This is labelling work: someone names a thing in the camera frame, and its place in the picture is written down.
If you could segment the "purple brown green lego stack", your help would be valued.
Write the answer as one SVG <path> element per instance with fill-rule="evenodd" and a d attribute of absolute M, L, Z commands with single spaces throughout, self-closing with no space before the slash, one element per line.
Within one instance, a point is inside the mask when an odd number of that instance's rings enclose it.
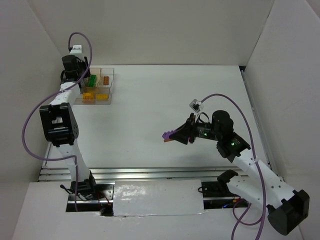
<path fill-rule="evenodd" d="M 162 134 L 162 138 L 163 138 L 164 140 L 169 140 L 169 139 L 170 139 L 170 136 L 171 136 L 172 134 L 174 134 L 175 132 L 176 132 L 176 130 L 171 130 L 171 131 L 164 132 L 164 133 Z"/>

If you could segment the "green sloped lego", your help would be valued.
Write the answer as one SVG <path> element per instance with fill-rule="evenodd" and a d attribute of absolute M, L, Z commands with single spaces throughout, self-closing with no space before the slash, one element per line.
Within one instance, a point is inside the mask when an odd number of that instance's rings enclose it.
<path fill-rule="evenodd" d="M 97 76 L 92 74 L 89 80 L 95 82 L 97 80 Z"/>

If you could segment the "yellow orange rounded lego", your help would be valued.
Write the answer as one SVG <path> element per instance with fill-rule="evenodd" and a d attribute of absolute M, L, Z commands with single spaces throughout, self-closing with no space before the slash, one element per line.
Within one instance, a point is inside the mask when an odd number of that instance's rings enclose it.
<path fill-rule="evenodd" d="M 95 94 L 93 92 L 85 92 L 82 94 L 82 101 L 84 103 L 90 103 L 95 100 Z"/>

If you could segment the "yellow rectangular lego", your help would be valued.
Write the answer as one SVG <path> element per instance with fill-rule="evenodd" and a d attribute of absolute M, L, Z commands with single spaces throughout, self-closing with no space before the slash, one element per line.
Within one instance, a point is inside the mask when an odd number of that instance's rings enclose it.
<path fill-rule="evenodd" d="M 103 100 L 103 101 L 104 101 L 104 100 L 108 100 L 108 99 L 109 99 L 109 95 L 108 95 L 108 94 L 101 94 L 101 93 L 100 93 L 100 94 L 97 94 L 97 95 L 96 95 L 96 99 L 97 99 L 97 100 Z"/>

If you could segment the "green square lego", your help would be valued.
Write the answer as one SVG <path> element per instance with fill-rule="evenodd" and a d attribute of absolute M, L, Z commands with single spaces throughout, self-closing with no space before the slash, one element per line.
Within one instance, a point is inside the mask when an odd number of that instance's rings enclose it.
<path fill-rule="evenodd" d="M 87 83 L 87 87 L 89 87 L 89 88 L 94 88 L 95 86 L 96 86 L 95 80 L 91 80 Z"/>

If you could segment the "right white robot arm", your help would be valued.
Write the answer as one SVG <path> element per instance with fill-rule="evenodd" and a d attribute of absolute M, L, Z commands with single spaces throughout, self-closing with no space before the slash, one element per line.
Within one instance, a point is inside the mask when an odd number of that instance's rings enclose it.
<path fill-rule="evenodd" d="M 175 130 L 165 132 L 164 141 L 192 144 L 201 138 L 216 141 L 222 158 L 240 168 L 244 179 L 234 170 L 227 170 L 217 179 L 221 186 L 262 210 L 270 225 L 287 236 L 309 215 L 310 196 L 295 190 L 277 176 L 262 161 L 254 158 L 250 145 L 234 132 L 234 122 L 228 112 L 217 110 L 211 122 L 196 119 L 191 113 L 186 122 Z"/>

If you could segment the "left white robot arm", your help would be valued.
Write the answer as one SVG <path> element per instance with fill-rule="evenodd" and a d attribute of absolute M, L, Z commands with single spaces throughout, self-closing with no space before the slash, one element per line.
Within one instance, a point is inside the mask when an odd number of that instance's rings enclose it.
<path fill-rule="evenodd" d="M 84 79 L 89 77 L 87 57 L 70 53 L 62 57 L 64 70 L 60 75 L 61 93 L 39 109 L 44 136 L 62 155 L 70 172 L 71 185 L 65 190 L 75 197 L 91 200 L 96 195 L 96 181 L 86 166 L 77 138 L 79 127 L 72 111 L 81 94 Z"/>

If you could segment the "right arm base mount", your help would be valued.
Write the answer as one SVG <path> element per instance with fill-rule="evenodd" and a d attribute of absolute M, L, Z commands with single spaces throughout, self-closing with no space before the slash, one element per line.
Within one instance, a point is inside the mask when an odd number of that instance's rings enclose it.
<path fill-rule="evenodd" d="M 216 181 L 203 181 L 197 189 L 203 197 L 205 210 L 246 208 L 248 202 L 241 200 L 241 197 L 229 191 L 227 183 L 232 177 L 239 174 L 234 170 L 227 170 L 217 177 Z"/>

